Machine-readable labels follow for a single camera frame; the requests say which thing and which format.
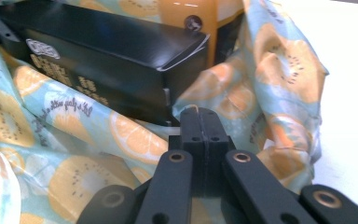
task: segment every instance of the white background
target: white background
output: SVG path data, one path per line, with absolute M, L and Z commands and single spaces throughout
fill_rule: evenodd
M 322 99 L 323 156 L 314 183 L 358 204 L 358 5 L 326 0 L 283 2 L 330 75 Z

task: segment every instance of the patterned cloth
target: patterned cloth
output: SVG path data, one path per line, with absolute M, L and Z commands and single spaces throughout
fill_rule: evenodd
M 163 22 L 158 1 L 64 2 Z M 220 14 L 237 6 L 223 2 Z M 256 153 L 298 192 L 311 183 L 320 156 L 327 71 L 281 5 L 244 0 L 243 6 L 237 49 L 200 73 L 173 114 L 189 105 L 217 112 L 237 148 Z M 172 133 L 177 129 L 128 119 L 0 49 L 0 223 L 76 222 L 99 189 L 134 189 L 149 179 Z M 193 202 L 194 223 L 223 222 L 210 204 Z

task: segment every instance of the black object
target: black object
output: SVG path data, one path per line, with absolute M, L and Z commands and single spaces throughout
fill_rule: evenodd
M 110 218 L 100 219 L 88 211 L 106 209 L 94 198 L 78 223 L 84 214 L 93 217 L 92 223 L 189 223 L 191 197 L 221 198 L 227 224 L 358 223 L 358 205 L 334 189 L 307 186 L 299 197 L 285 189 L 256 155 L 235 150 L 211 110 L 182 112 L 181 135 L 170 136 L 169 149 L 151 181 L 132 192 L 137 203 L 130 218 L 118 222 L 123 219 L 115 218 L 116 208 L 111 208 Z
M 10 54 L 120 114 L 164 126 L 179 125 L 172 105 L 206 68 L 208 38 L 49 0 L 0 6 Z

